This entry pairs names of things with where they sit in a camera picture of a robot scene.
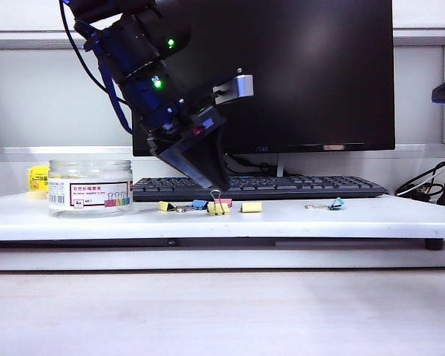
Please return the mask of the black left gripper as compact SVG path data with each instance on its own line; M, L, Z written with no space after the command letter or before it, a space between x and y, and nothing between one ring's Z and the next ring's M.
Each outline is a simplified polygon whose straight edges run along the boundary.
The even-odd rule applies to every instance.
M227 191L221 144L225 123L211 98L144 98L142 152L159 154L203 188Z

